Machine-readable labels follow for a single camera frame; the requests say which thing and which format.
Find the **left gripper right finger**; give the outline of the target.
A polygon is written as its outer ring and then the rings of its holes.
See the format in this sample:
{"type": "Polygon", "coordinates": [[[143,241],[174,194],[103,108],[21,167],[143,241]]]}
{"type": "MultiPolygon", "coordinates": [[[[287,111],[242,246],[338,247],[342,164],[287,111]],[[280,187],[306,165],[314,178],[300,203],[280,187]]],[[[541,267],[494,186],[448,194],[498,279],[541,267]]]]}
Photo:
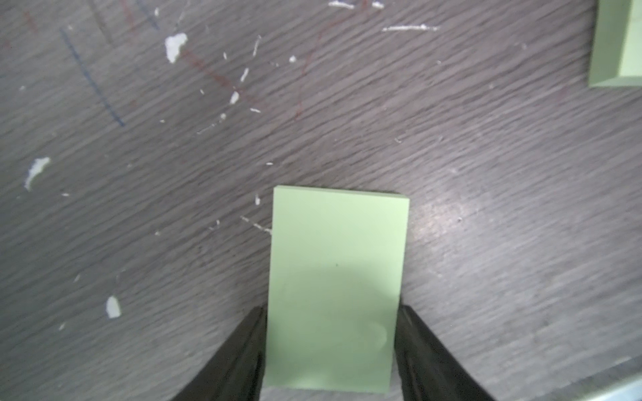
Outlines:
{"type": "Polygon", "coordinates": [[[404,304],[397,316],[395,354],[405,401],[494,400],[404,304]]]}

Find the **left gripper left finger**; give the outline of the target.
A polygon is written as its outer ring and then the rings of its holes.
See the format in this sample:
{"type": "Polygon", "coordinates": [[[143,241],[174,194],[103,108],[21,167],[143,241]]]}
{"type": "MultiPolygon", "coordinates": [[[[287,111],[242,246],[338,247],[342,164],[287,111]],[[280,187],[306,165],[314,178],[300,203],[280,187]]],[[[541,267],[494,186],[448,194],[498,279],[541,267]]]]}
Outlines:
{"type": "Polygon", "coordinates": [[[260,399],[265,371],[267,308],[253,308],[174,401],[260,399]]]}

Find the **green sticky note pad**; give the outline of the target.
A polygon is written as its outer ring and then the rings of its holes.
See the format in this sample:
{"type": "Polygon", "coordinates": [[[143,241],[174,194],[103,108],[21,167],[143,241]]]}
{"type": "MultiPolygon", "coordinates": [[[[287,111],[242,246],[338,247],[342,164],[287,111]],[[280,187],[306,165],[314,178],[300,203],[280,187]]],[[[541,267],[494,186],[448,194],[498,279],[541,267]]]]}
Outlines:
{"type": "Polygon", "coordinates": [[[641,0],[598,1],[588,86],[640,85],[641,0]]]}
{"type": "Polygon", "coordinates": [[[267,386],[389,390],[409,209],[398,194],[274,189],[267,386]]]}

